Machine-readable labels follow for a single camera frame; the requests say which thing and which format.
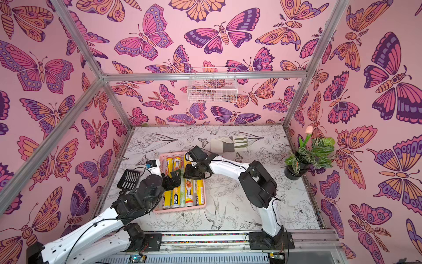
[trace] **wall-mounted basket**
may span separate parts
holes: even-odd
[[[238,83],[236,67],[214,67],[209,72],[207,67],[192,67],[189,69],[189,85],[187,97],[189,102],[231,102],[237,101]]]

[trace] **table surface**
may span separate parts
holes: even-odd
[[[160,126],[137,127],[126,149],[113,184],[107,194],[104,208],[119,196],[117,183],[126,169],[145,165],[146,160],[160,154],[189,151],[195,145],[210,149],[211,138],[245,135],[248,150],[221,153],[224,158],[250,163],[262,163],[277,183],[275,201],[277,221],[286,229],[319,229],[314,210],[302,180],[291,181],[284,175],[284,159],[290,154],[290,146],[282,126]],[[219,230],[255,230],[262,226],[239,182],[223,175],[214,174],[205,180],[207,205],[205,209],[185,212],[150,213],[136,221],[145,231],[208,231],[217,230],[205,215],[215,215],[223,221]]]

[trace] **pink tray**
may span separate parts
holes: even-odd
[[[163,166],[165,164],[165,159],[168,156],[180,155],[183,158],[185,154],[186,154],[186,151],[179,151],[179,152],[161,154],[160,157],[158,158],[160,160],[160,163],[161,163],[161,171],[164,171]],[[154,209],[154,213],[156,213],[156,214],[168,214],[168,213],[172,213],[172,212],[198,210],[198,209],[205,208],[206,205],[207,205],[207,197],[206,197],[205,181],[204,181],[204,204],[203,205],[180,207],[180,208],[167,209],[167,210]]]

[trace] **potted plant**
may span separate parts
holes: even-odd
[[[298,180],[308,170],[311,164],[315,169],[331,168],[331,160],[328,155],[334,151],[335,141],[333,138],[314,138],[312,140],[312,149],[309,150],[306,146],[311,139],[313,126],[306,128],[305,140],[299,138],[299,148],[295,154],[292,154],[285,160],[287,167],[284,173],[287,178],[291,180]]]

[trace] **pink wall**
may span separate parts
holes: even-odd
[[[320,61],[320,76],[329,74],[328,81],[308,88],[298,109],[305,126],[292,119],[290,135],[297,146],[298,135],[304,137],[306,126],[314,124],[321,136],[337,142],[334,168],[307,177],[325,223],[336,229],[351,263],[422,260],[422,57],[415,52],[420,1],[352,1],[350,21],[369,5],[375,9],[372,23],[362,23],[366,16],[359,20],[358,14],[355,26],[348,26],[343,14],[330,58]],[[360,35],[353,44],[344,37],[353,39],[349,32]],[[402,72],[406,75],[394,77]],[[382,86],[388,80],[392,85]],[[378,93],[380,85],[384,89]]]

